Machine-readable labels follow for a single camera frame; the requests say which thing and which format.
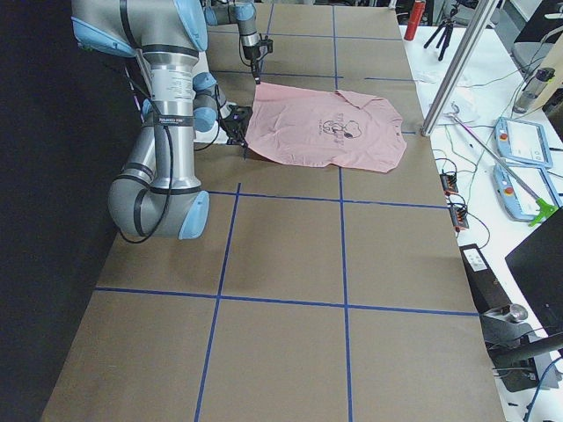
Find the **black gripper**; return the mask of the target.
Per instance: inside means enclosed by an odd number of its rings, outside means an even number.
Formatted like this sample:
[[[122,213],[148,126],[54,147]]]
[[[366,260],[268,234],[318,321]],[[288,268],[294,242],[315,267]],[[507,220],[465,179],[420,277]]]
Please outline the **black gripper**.
[[[251,66],[254,82],[261,84],[260,62],[274,51],[274,41],[269,37],[243,37],[242,50],[244,58]]]
[[[247,129],[252,117],[252,108],[246,105],[228,104],[228,115],[221,120],[222,129],[227,134],[228,145],[246,145]]]

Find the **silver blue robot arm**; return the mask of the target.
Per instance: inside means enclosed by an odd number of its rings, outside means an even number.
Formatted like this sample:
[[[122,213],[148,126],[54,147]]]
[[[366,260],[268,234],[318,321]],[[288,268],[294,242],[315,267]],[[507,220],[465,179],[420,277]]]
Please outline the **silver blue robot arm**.
[[[246,58],[260,60],[253,2],[75,1],[71,20],[81,47],[149,66],[145,121],[108,198],[121,236],[132,244],[199,237],[209,196],[194,173],[194,141],[219,127],[228,108],[213,76],[195,67],[210,25],[237,25]]]
[[[261,84],[262,63],[273,53],[274,41],[258,31],[254,1],[210,1],[203,10],[210,26],[237,26],[239,58],[254,82]]]

